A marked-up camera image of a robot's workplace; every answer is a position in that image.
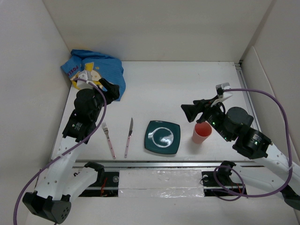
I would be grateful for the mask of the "salmon pink plastic cup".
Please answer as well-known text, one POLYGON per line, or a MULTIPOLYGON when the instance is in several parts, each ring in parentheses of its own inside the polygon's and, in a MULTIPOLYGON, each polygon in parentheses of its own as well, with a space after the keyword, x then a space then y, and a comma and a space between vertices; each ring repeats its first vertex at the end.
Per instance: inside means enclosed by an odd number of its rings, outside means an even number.
POLYGON ((196 144, 203 143, 212 133, 212 127, 207 122, 195 124, 192 141, 196 144))

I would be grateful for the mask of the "blue Pikachu cloth placemat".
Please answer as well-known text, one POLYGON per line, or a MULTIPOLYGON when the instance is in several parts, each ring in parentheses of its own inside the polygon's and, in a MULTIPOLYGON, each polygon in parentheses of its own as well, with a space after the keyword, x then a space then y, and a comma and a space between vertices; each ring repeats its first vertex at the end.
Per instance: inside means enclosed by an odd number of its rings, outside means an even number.
POLYGON ((120 97, 125 92, 124 68, 122 62, 113 56, 94 51, 73 49, 71 58, 61 66, 61 69, 68 75, 72 85, 78 90, 91 87, 81 81, 74 80, 79 78, 80 74, 85 73, 89 76, 88 80, 94 82, 103 90, 105 88, 99 81, 101 78, 118 85, 120 97))

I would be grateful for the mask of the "pink handled fork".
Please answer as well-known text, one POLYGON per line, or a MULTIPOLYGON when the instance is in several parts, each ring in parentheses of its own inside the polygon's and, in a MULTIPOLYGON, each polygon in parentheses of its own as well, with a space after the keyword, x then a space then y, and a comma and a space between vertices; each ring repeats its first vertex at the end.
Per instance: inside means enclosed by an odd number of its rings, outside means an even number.
POLYGON ((110 149, 112 158, 113 158, 113 159, 116 159, 116 155, 115 155, 115 153, 114 153, 114 149, 113 149, 113 146, 112 146, 110 137, 109 137, 109 131, 108 131, 107 125, 106 125, 105 122, 103 122, 103 123, 101 124, 101 126, 102 126, 103 132, 104 132, 104 134, 105 134, 105 136, 106 136, 106 140, 107 140, 107 143, 108 143, 108 146, 109 146, 109 149, 110 149))

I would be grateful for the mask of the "dark teal square plate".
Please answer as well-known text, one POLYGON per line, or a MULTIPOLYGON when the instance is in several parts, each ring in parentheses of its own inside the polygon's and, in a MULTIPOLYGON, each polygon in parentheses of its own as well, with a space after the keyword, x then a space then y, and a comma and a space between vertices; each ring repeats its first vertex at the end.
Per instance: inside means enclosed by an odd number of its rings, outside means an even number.
POLYGON ((146 150, 161 154, 175 155, 180 146, 180 125, 160 120, 151 120, 144 136, 146 150))

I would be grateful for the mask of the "pink handled knife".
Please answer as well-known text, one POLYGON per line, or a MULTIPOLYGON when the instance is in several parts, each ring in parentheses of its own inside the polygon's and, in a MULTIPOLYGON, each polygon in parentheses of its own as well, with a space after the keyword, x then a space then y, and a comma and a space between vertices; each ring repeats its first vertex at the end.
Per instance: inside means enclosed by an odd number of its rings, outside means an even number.
POLYGON ((131 138, 132 132, 133 132, 133 123, 134 123, 133 118, 131 118, 130 126, 129 126, 129 132, 128 132, 128 136, 127 136, 127 143, 126 143, 126 148, 125 148, 125 153, 124 153, 124 158, 128 157, 130 138, 131 138))

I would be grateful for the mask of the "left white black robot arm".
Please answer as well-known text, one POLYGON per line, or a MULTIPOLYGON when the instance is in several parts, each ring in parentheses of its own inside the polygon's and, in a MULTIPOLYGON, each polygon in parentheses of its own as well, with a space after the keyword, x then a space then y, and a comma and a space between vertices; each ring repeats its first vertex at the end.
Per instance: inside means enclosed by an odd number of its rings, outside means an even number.
POLYGON ((22 202, 35 216, 62 224, 68 217, 72 202, 90 185, 99 186, 104 182, 105 169, 101 164, 88 162, 72 179, 69 178, 82 148, 100 127, 106 107, 120 97, 120 87, 99 80, 100 85, 78 78, 79 83, 92 87, 77 92, 74 110, 70 115, 62 140, 52 160, 42 172, 41 181, 33 192, 23 195, 22 202))

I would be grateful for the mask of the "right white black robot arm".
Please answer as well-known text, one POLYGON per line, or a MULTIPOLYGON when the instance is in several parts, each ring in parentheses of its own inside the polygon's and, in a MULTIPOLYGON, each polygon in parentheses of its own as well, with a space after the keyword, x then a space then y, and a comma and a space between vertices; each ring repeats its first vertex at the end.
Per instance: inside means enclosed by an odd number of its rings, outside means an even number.
POLYGON ((234 178, 241 184, 255 186, 266 190, 267 193, 255 195, 256 198, 280 193, 284 202, 290 207, 300 209, 300 167, 295 164, 291 156, 286 157, 271 139, 262 132, 251 128, 254 118, 240 107, 232 107, 225 111, 223 102, 232 96, 232 92, 225 91, 212 99, 195 100, 191 105, 181 105, 189 122, 197 120, 198 124, 209 123, 227 142, 234 141, 232 146, 242 156, 251 159, 272 171, 267 176, 243 169, 236 163, 224 161, 213 171, 215 182, 222 192, 233 196, 247 197, 245 191, 234 192, 226 188, 234 178))

